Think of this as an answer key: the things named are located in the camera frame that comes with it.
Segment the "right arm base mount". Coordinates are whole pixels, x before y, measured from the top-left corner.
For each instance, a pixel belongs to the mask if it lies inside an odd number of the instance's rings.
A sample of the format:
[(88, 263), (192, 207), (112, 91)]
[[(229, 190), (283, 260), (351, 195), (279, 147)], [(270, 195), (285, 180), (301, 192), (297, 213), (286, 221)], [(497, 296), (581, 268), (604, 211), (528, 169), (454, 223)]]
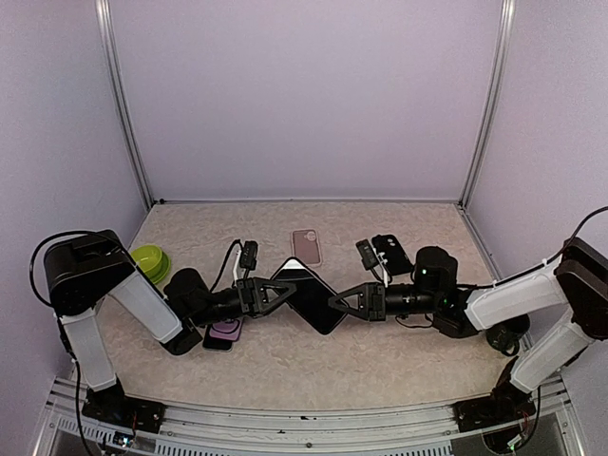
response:
[(488, 428), (533, 415), (536, 407), (531, 392), (523, 392), (511, 384), (511, 371), (518, 360), (504, 367), (494, 389), (486, 396), (458, 401), (453, 405), (460, 432)]

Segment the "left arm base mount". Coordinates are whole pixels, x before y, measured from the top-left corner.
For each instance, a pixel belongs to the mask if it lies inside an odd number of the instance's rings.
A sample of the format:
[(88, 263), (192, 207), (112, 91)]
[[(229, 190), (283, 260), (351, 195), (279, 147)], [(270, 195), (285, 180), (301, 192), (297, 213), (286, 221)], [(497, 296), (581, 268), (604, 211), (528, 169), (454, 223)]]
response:
[(87, 418), (155, 434), (160, 432), (165, 411), (161, 402), (126, 395), (120, 382), (99, 391), (87, 388), (82, 408)]

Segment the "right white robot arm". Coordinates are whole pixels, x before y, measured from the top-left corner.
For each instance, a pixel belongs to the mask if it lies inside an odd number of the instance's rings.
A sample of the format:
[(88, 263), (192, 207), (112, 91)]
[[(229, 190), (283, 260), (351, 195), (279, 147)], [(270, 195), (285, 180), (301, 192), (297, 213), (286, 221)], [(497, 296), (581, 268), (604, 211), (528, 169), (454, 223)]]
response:
[(439, 246), (418, 250), (409, 284), (367, 282), (330, 298), (331, 308), (365, 321), (429, 314), (432, 326), (466, 338), (516, 317), (563, 305), (560, 320), (503, 370), (486, 414), (508, 420), (554, 372), (607, 337), (607, 258), (573, 234), (550, 258), (488, 285), (457, 280), (458, 261)]

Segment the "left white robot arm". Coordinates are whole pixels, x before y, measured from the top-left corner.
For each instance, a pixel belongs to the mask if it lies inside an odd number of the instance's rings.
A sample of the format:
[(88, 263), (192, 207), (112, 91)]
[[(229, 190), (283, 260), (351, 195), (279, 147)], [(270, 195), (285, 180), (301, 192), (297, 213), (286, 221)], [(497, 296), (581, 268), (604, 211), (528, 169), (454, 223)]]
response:
[(31, 257), (43, 260), (48, 296), (41, 301), (54, 311), (66, 351), (88, 389), (97, 392), (97, 409), (115, 423), (126, 421), (133, 403), (117, 389), (120, 381), (97, 321), (101, 302), (119, 303), (166, 351), (180, 356), (201, 342), (201, 328), (267, 316), (296, 291), (290, 282), (243, 277), (213, 292), (192, 268), (177, 271), (159, 290), (111, 230), (51, 235)]

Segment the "purple phone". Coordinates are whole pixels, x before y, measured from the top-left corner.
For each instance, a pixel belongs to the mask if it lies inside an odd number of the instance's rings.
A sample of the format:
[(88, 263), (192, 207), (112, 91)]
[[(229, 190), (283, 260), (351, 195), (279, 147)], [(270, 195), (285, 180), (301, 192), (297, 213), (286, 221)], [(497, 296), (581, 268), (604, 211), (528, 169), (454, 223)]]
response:
[(209, 334), (216, 339), (237, 342), (242, 332), (243, 319), (232, 319), (211, 325)]

